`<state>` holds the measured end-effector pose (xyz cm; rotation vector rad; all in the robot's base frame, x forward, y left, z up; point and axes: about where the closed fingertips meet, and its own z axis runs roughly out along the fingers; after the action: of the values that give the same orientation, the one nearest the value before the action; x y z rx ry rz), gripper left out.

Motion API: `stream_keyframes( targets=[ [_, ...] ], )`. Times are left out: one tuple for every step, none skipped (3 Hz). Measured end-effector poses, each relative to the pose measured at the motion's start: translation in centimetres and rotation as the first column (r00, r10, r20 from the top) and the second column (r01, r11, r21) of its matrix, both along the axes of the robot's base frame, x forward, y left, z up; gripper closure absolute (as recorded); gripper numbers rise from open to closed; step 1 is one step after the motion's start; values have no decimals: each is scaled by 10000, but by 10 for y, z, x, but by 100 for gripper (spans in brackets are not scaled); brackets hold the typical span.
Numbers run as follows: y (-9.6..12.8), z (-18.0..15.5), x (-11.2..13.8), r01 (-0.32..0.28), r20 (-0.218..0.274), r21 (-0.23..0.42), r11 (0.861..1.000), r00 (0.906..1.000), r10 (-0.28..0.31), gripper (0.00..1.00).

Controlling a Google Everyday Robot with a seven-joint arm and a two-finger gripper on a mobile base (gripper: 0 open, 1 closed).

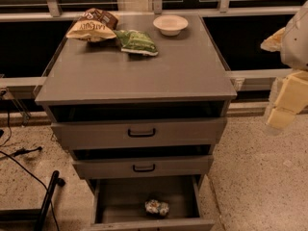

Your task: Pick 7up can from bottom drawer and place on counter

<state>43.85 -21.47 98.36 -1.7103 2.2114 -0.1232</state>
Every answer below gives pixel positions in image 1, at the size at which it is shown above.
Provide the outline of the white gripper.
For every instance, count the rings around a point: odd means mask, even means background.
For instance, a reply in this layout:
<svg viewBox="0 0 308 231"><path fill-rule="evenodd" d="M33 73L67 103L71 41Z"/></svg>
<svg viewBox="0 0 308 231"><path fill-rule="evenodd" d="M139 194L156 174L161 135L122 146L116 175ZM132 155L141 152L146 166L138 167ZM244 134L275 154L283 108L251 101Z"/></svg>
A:
<svg viewBox="0 0 308 231"><path fill-rule="evenodd" d="M269 111L267 125L285 129L295 116L308 106L308 1L287 23L263 40L261 48L279 52L281 62L292 69L300 69L279 82L279 92Z"/></svg>

